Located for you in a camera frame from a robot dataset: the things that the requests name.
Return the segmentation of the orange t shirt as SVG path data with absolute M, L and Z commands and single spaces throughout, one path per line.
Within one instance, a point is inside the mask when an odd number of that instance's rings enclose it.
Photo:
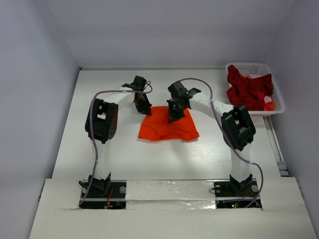
M 151 107 L 152 114 L 143 120 L 138 138 L 153 142 L 180 139 L 192 141 L 199 138 L 192 116 L 188 109 L 185 117 L 175 122 L 168 122 L 168 106 Z

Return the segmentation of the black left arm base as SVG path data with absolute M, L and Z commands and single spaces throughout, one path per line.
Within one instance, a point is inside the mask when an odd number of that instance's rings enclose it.
M 111 189 L 107 194 L 90 188 L 81 209 L 108 209 L 121 210 L 126 208 L 126 181 L 112 181 Z

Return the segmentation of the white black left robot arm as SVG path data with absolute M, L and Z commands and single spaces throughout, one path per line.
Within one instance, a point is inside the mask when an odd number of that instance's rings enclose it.
M 91 140 L 95 159 L 92 174 L 89 176 L 87 191 L 94 191 L 104 197 L 111 189 L 111 171 L 109 164 L 110 140 L 116 134 L 119 110 L 133 103 L 137 111 L 143 115 L 151 115 L 152 105 L 144 91 L 150 83 L 141 76 L 135 76 L 132 83 L 123 84 L 118 90 L 97 92 L 89 106 L 85 123 L 85 131 Z

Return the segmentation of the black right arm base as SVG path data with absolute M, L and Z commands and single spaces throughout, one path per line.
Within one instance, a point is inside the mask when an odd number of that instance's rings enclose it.
M 230 181 L 215 181 L 210 193 L 215 195 L 217 209 L 243 209 L 243 208 L 262 208 L 260 197 L 250 204 L 259 188 L 255 179 L 252 183 L 240 192 L 235 192 L 230 187 Z

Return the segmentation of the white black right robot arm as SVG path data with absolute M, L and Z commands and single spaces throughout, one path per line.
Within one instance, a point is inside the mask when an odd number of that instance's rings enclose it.
M 219 102 L 197 88 L 187 89 L 181 81 L 168 87 L 169 122 L 185 117 L 187 109 L 201 112 L 216 120 L 225 143 L 231 150 L 229 180 L 214 182 L 217 197 L 242 197 L 253 186 L 250 170 L 250 148 L 256 133 L 255 126 L 244 105 L 232 106 Z

